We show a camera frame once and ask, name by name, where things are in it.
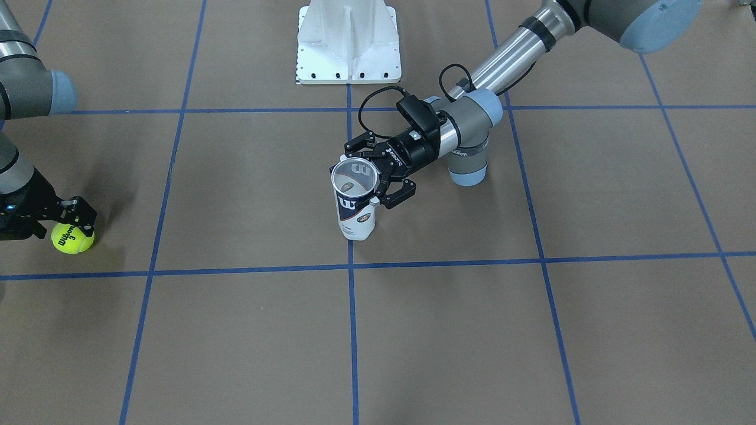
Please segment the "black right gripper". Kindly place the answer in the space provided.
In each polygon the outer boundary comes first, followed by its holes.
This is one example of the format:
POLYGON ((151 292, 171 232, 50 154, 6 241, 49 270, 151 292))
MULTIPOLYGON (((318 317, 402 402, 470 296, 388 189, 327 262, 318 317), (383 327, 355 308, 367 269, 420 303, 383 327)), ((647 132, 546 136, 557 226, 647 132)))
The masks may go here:
POLYGON ((53 220, 73 225, 83 233, 94 233, 97 211, 80 196, 60 201, 51 183, 37 169, 21 189, 1 196, 1 240, 45 239, 48 229, 40 221, 53 220))

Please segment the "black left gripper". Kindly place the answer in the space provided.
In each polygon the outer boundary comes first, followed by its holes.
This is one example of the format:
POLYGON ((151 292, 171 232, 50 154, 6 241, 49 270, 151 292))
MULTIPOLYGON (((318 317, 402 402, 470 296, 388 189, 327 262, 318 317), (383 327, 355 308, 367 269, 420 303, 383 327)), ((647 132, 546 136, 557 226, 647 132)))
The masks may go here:
POLYGON ((345 157, 361 157, 368 161, 378 161, 381 175, 374 196, 379 204, 391 210, 407 201, 416 193, 416 184, 408 175, 438 159, 440 135, 413 135, 404 131, 392 138, 378 138, 373 132, 364 132, 344 145, 345 157), (391 183, 400 183, 400 188, 388 193, 391 183))

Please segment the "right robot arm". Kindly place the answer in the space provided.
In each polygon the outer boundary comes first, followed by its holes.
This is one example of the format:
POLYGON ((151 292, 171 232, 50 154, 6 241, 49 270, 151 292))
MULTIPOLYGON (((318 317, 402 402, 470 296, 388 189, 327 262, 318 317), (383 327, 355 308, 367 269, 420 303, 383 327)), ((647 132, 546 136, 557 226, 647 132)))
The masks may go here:
MULTIPOLYGON (((70 113, 77 105, 70 76, 45 67, 5 1, 1 2, 1 97, 3 122, 70 113)), ((72 225, 87 237, 94 235, 97 213, 83 197, 65 201, 57 196, 52 184, 5 135, 1 156, 2 240, 44 238, 47 230, 42 221, 72 225)))

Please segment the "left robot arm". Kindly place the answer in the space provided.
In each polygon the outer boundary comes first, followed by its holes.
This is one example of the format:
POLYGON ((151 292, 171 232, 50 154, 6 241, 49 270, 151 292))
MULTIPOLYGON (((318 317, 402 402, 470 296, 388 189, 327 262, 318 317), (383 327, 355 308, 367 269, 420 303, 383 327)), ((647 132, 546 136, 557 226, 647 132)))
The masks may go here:
POLYGON ((447 157, 454 183, 478 185, 488 166, 488 133, 503 117, 500 96, 512 89, 557 41, 591 27, 622 48, 647 54, 680 37, 699 1, 543 1, 488 59, 443 97, 419 100, 400 88, 397 110, 408 128, 395 136, 372 131, 345 145, 348 171, 367 182, 333 175, 337 205, 350 213, 368 205, 392 209, 416 191, 410 176, 447 157))

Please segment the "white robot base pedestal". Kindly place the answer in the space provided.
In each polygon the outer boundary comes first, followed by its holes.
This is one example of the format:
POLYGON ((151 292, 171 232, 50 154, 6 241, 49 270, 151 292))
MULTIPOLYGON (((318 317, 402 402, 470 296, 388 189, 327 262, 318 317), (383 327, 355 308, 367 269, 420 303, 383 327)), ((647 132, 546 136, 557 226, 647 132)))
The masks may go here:
POLYGON ((397 13, 383 1, 311 1, 298 13, 297 84, 402 78, 397 13))

